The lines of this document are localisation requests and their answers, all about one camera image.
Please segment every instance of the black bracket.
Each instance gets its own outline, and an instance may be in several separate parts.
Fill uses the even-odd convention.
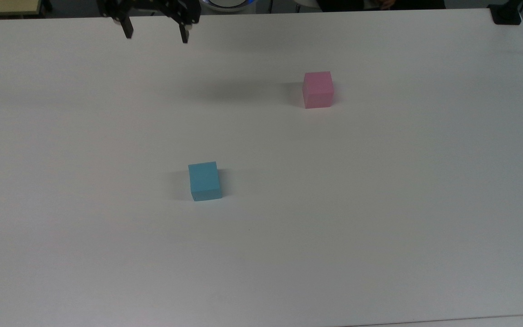
[[[522,22],[518,12],[521,2],[522,0],[509,0],[504,5],[489,5],[493,22],[497,25],[519,25]]]
[[[199,0],[96,0],[100,15],[112,17],[119,22],[127,39],[133,37],[133,24],[128,12],[132,8],[158,10],[179,24],[183,43],[189,41],[189,30],[193,24],[199,23],[201,4]]]

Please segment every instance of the blue cube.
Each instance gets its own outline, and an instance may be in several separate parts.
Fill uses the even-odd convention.
[[[191,195],[195,201],[222,198],[222,189],[219,186],[217,163],[203,162],[189,165],[189,181]]]

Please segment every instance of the white table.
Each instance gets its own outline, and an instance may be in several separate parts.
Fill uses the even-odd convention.
[[[523,327],[523,316],[378,325],[379,327]]]
[[[523,314],[523,25],[0,21],[0,327]],[[301,107],[305,72],[336,104]],[[191,201],[217,161],[224,198]]]

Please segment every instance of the floor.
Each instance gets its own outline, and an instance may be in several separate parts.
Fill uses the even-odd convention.
[[[54,11],[48,17],[97,17],[98,8],[93,0],[51,0]],[[502,4],[505,0],[445,0],[448,9],[463,8],[486,8],[488,4]],[[258,0],[256,4],[257,13],[267,13],[270,0]],[[296,8],[293,0],[274,0],[272,13],[292,13]],[[302,8],[303,12],[316,12],[315,9]],[[146,15],[146,13],[135,13],[135,15]]]

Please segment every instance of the foam block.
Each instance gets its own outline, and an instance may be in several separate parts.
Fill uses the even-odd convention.
[[[217,163],[203,162],[189,165],[191,195],[195,201],[222,198]]]
[[[334,85],[330,72],[306,73],[301,91],[304,94],[304,106],[306,108],[332,106]]]

